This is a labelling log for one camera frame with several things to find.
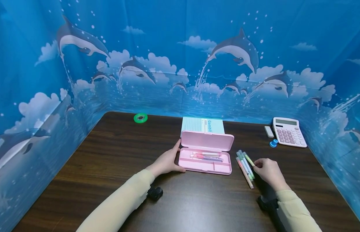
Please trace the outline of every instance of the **pastel highlighter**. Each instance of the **pastel highlighter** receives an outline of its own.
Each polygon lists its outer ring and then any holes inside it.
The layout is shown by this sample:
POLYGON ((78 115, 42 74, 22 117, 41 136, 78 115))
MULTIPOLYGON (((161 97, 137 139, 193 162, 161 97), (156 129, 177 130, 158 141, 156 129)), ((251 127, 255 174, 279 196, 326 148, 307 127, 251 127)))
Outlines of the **pastel highlighter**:
POLYGON ((219 152, 204 152, 204 151, 193 151, 193 155, 203 155, 203 156, 212 156, 212 157, 220 157, 221 153, 219 152))

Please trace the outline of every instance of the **wooden desk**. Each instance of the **wooden desk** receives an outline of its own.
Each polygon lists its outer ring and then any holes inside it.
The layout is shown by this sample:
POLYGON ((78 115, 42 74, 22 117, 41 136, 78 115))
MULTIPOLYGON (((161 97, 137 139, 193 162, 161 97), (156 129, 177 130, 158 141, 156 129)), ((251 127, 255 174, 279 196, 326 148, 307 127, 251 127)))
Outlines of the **wooden desk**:
MULTIPOLYGON (((105 114, 13 231, 75 231, 105 198, 173 147, 181 124, 181 118, 150 116, 136 124, 133 114, 105 114)), ((360 222, 309 149, 273 149, 259 124, 224 122, 224 127, 235 136, 232 160, 242 149, 254 160, 278 161, 323 231, 360 231, 360 222)), ((147 199, 120 231, 274 231, 256 203, 259 190, 249 189, 235 161, 232 168, 229 176, 192 171, 160 176, 155 185, 163 189, 162 198, 147 199)))

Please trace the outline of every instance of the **calculator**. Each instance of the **calculator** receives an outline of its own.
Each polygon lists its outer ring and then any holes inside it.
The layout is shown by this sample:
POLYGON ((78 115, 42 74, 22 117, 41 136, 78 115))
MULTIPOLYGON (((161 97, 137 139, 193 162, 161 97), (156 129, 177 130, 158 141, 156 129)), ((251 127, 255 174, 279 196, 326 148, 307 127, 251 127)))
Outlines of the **calculator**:
POLYGON ((300 131, 298 120, 292 118, 273 118, 273 129, 279 144, 307 147, 304 136, 300 131))

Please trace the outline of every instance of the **beige sleeve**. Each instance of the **beige sleeve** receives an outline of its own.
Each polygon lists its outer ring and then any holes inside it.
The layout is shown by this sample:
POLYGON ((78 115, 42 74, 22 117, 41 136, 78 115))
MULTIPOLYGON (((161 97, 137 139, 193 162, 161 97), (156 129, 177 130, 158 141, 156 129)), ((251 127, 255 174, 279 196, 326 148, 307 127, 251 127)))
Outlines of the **beige sleeve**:
POLYGON ((117 232, 146 199, 154 180, 153 174, 146 169, 133 175, 83 221, 77 232, 117 232))
POLYGON ((322 231, 304 203, 292 190, 276 192, 278 215, 288 232, 322 231))

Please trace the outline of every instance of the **tape roll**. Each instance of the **tape roll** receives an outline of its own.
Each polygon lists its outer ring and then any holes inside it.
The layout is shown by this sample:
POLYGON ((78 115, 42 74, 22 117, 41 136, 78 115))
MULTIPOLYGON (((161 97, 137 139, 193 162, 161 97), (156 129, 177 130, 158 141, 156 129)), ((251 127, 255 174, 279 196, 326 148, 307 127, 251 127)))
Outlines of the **tape roll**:
POLYGON ((136 123, 143 123, 148 120, 148 115, 144 113, 139 113, 134 116, 134 122, 136 123))

